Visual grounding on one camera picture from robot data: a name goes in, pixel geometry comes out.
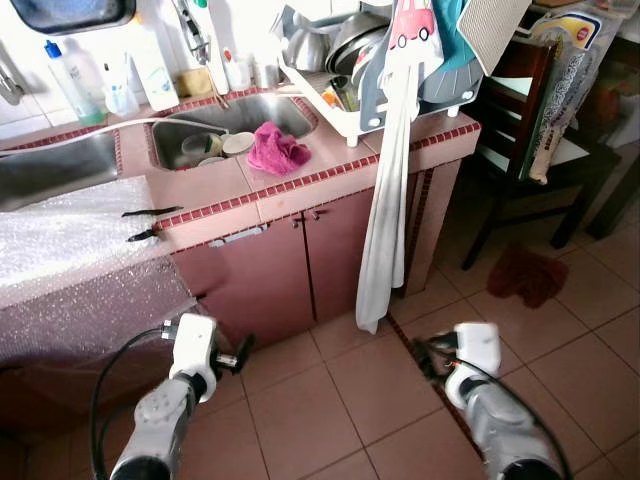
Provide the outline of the wide maroon cabinet door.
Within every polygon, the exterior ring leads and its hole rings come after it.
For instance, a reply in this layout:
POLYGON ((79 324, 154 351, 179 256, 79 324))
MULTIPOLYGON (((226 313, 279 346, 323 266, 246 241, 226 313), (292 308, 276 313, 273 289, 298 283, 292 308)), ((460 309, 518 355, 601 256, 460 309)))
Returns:
POLYGON ((172 260, 232 346, 252 335, 253 347, 261 349, 315 324, 300 216, 270 221, 257 233, 246 230, 221 246, 188 248, 172 260))

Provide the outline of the red-brown rag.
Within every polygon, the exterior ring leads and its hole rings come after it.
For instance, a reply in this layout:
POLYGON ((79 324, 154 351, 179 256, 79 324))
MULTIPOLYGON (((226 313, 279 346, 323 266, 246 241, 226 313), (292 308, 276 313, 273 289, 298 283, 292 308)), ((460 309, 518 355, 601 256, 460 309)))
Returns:
POLYGON ((511 243, 486 279, 486 292, 497 298, 520 297, 527 308, 540 308, 564 288, 570 266, 511 243))

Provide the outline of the narrow maroon cabinet door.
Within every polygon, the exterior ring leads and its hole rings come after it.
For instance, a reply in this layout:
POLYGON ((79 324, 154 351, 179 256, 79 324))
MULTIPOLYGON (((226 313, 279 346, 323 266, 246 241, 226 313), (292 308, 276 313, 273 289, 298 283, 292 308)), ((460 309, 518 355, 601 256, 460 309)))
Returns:
POLYGON ((355 311, 372 189, 302 211, 308 278, 319 323, 355 311))

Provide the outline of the long white towel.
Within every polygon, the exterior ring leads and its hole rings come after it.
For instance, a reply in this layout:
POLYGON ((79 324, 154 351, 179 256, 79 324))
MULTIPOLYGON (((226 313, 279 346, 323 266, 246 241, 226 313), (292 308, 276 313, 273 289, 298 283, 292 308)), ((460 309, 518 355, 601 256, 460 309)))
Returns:
POLYGON ((356 325, 369 334, 389 312, 390 293, 404 284, 404 187, 412 120, 419 110, 421 60, 431 47, 419 41, 387 52, 380 84, 388 109, 381 137, 378 178, 367 225, 356 306, 356 325))

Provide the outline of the clear bubble wrap sheet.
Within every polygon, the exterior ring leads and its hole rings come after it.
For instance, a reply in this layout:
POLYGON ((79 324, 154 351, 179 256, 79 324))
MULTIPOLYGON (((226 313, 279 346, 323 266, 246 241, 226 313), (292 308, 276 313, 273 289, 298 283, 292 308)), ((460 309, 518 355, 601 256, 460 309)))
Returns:
POLYGON ((87 364, 196 307, 168 242, 127 242, 143 209, 138 175, 0 212, 0 367, 87 364))

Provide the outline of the clear glass bowl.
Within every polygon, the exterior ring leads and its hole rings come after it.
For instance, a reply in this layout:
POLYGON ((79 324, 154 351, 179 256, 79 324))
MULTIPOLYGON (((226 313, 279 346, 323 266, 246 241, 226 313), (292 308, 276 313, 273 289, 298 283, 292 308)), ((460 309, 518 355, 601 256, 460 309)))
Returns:
POLYGON ((195 168, 210 157, 224 157, 223 136, 215 133, 198 133, 184 138, 180 143, 178 166, 195 168))

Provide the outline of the white ceramic bowl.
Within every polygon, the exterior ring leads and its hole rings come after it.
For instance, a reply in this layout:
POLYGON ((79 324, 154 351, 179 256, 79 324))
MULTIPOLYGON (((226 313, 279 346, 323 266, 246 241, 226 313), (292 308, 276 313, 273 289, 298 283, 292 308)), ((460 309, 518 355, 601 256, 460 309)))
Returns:
POLYGON ((247 154, 255 143, 256 134, 253 132, 239 132, 223 134, 221 136, 221 155, 234 157, 247 154))

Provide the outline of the small steel sink basin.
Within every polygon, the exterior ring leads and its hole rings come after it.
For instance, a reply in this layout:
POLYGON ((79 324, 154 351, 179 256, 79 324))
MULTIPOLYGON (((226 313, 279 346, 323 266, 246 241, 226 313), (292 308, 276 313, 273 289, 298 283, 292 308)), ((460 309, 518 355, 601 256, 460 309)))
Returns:
POLYGON ((306 101, 275 93, 256 93, 230 100, 228 108, 214 104, 168 114, 148 128, 154 143, 152 164, 170 172, 191 168, 197 161, 180 151, 180 145, 187 138, 212 133, 218 127, 230 133, 253 133, 268 122, 284 133, 301 138, 314 131, 317 118, 306 101))

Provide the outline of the large steel sink basin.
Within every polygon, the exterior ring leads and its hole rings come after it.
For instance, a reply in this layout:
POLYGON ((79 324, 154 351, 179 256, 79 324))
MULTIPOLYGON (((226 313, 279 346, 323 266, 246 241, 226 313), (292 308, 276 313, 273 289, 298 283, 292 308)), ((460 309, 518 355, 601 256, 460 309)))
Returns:
POLYGON ((116 146, 118 133, 88 134, 56 148, 0 156, 0 212, 115 180, 116 146))

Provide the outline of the dark wooden chair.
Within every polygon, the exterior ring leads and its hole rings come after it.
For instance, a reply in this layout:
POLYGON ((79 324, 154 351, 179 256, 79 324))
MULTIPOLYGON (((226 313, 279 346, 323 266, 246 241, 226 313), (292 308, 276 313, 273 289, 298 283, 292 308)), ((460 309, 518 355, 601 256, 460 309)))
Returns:
POLYGON ((563 214, 550 246, 566 246, 620 161, 612 148, 568 129, 567 141, 579 146, 584 154, 550 166, 549 180, 544 186, 521 177, 522 168, 534 159, 536 119, 550 92, 554 54, 556 47, 515 38, 503 52, 493 76, 481 82, 477 99, 463 106, 467 115, 483 127, 477 152, 467 159, 463 169, 479 174, 481 187, 494 198, 494 204, 483 216, 479 233, 462 261, 462 270, 475 264, 494 229, 526 221, 563 214), (516 198, 572 187, 579 188, 579 193, 571 205, 509 218, 504 215, 508 202, 516 198))

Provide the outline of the grey plastic tray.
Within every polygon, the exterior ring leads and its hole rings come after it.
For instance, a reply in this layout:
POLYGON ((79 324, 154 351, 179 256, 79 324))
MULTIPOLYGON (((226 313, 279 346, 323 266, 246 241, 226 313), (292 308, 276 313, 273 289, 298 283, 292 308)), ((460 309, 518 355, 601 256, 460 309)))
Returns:
MULTIPOLYGON (((379 41, 372 47, 369 55, 364 56, 364 73, 358 78, 357 128, 360 134, 379 131, 385 127, 388 100, 381 88, 381 73, 387 59, 387 42, 379 41)), ((461 105, 475 100, 485 72, 477 58, 471 59, 462 67, 447 70, 440 68, 425 76, 419 84, 419 114, 439 113, 456 110, 461 105)))

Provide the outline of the white dish rack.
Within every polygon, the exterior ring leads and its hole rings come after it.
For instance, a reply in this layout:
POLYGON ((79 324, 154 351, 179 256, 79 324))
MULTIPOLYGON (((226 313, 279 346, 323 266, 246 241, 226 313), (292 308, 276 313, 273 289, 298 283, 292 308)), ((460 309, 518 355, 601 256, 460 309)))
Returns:
MULTIPOLYGON (((381 15, 381 17, 387 17, 390 19, 390 6, 375 6, 367 3, 358 4, 356 12, 332 15, 332 17, 310 20, 303 17, 302 14, 296 12, 291 5, 285 6, 282 10, 282 19, 284 24, 282 27, 282 33, 284 35, 284 50, 288 45, 289 37, 297 31, 298 28, 320 28, 323 26, 333 26, 337 24, 339 29, 339 23, 342 23, 344 19, 351 17, 351 15, 357 12, 370 12, 381 15)), ((387 41, 387 33, 384 35, 384 40, 387 41)), ((360 100, 358 100, 358 78, 364 73, 364 56, 369 55, 372 47, 366 50, 361 58, 358 59, 355 72, 352 76, 334 76, 334 74, 326 72, 303 72, 303 70, 296 70, 291 67, 287 67, 283 63, 282 58, 282 72, 283 76, 288 79, 289 82, 301 92, 303 99, 307 99, 310 105, 319 113, 323 114, 324 118, 328 120, 328 123, 334 127, 335 131, 346 137, 346 142, 349 147, 356 145, 364 134, 358 132, 357 120, 358 110, 360 110, 360 100)), ((457 116, 460 114, 460 109, 456 110, 457 116)), ((447 113, 451 115, 451 111, 444 110, 440 113, 447 113)))

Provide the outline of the yellow sponge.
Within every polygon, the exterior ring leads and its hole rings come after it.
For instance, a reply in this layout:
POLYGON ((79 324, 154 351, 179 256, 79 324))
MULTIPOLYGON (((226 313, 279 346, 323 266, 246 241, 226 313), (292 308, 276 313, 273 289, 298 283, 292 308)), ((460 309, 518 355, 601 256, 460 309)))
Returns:
POLYGON ((183 99, 206 99, 218 93, 210 70, 205 67, 180 70, 175 74, 174 84, 183 99))

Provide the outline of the clear plastic cup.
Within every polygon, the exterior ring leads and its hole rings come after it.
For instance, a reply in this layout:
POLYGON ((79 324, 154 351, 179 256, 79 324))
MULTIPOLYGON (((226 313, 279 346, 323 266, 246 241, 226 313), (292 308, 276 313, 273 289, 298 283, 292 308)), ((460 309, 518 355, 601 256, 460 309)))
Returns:
POLYGON ((140 104, 134 96, 128 70, 119 65, 113 67, 109 63, 102 63, 101 81, 105 105, 111 114, 128 118, 140 111, 140 104))

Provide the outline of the white detergent bottle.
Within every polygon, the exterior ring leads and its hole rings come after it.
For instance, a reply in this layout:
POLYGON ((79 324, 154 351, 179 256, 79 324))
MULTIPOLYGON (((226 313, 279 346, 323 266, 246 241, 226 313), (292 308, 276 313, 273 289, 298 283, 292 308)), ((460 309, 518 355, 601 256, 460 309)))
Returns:
POLYGON ((154 33, 142 22, 141 14, 136 14, 125 27, 128 56, 134 72, 140 77, 143 96, 152 110, 160 111, 177 108, 180 104, 177 87, 157 44, 154 33))

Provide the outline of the clear bottle blue cap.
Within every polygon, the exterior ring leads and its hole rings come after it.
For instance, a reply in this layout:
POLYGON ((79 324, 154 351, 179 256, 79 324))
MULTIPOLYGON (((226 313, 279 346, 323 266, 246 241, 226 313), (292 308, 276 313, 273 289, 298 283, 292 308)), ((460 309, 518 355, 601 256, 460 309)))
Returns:
POLYGON ((76 65, 69 63, 63 51, 54 41, 46 40, 44 51, 49 58, 49 69, 52 78, 68 101, 70 109, 76 114, 82 125, 100 125, 105 122, 106 115, 93 100, 93 95, 82 84, 81 74, 76 65))

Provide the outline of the printed plastic snack bag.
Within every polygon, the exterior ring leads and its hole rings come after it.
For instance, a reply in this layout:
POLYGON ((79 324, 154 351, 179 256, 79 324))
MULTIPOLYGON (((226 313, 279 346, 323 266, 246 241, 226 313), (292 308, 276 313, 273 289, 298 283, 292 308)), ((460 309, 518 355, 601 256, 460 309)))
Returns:
POLYGON ((532 164, 527 173, 540 186, 549 183, 554 151, 585 95, 584 83, 595 61, 593 45, 604 32, 605 18, 607 14, 598 5, 562 6, 544 14, 531 28, 531 40, 553 47, 549 83, 544 88, 532 164))

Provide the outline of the teal cloth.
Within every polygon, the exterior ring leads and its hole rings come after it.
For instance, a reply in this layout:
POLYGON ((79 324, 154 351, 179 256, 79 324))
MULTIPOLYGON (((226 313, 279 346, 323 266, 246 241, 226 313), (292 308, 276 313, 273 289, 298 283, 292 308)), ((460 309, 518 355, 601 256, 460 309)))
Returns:
POLYGON ((479 61, 484 76, 492 76, 494 60, 490 59, 486 42, 492 38, 492 1, 431 0, 436 28, 442 42, 443 63, 436 73, 466 67, 479 61))

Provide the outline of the small steel bowl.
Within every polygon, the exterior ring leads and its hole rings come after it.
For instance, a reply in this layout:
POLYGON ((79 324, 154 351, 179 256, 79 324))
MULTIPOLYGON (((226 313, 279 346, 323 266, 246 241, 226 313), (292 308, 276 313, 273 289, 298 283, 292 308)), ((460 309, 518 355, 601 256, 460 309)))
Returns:
POLYGON ((311 29, 298 28, 285 46, 283 63, 303 72, 326 72, 337 32, 337 24, 311 29))

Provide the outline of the large steel bowl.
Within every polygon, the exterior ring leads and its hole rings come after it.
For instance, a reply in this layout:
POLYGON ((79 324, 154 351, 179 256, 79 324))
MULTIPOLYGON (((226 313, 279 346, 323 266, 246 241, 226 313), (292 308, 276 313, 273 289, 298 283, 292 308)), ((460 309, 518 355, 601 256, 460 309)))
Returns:
POLYGON ((370 12, 357 12, 339 23, 326 58, 326 73, 352 76, 361 55, 388 31, 390 19, 370 12))

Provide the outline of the pink car print cloth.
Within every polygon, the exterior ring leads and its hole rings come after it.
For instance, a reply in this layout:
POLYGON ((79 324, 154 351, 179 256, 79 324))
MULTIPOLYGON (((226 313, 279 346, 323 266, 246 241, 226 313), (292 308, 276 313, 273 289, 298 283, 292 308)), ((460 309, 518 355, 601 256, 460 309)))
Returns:
POLYGON ((431 0, 397 0, 390 22, 387 63, 390 72, 407 72, 421 81, 444 63, 442 37, 431 0))

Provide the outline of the white perforated board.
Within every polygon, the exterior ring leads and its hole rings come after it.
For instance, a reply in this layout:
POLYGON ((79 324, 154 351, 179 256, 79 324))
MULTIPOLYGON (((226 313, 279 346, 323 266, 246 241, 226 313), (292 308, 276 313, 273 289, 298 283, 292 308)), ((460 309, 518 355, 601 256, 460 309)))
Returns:
POLYGON ((466 0, 457 31, 474 51, 484 76, 492 76, 532 0, 466 0))

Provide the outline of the dark blue pan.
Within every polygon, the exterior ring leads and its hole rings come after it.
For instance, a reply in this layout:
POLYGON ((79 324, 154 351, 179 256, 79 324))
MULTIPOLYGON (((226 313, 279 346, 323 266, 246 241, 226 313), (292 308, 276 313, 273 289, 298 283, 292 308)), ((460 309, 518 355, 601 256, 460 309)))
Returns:
POLYGON ((13 6, 24 26, 49 36, 123 26, 137 10, 137 0, 0 0, 0 3, 13 6))

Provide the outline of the steel wall faucet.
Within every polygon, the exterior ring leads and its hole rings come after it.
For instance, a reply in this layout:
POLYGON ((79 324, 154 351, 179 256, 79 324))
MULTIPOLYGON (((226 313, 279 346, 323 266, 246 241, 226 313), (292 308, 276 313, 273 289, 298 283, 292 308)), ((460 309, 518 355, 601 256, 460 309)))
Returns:
POLYGON ((210 0, 169 0, 178 15, 186 50, 198 64, 221 67, 220 42, 212 22, 210 0))

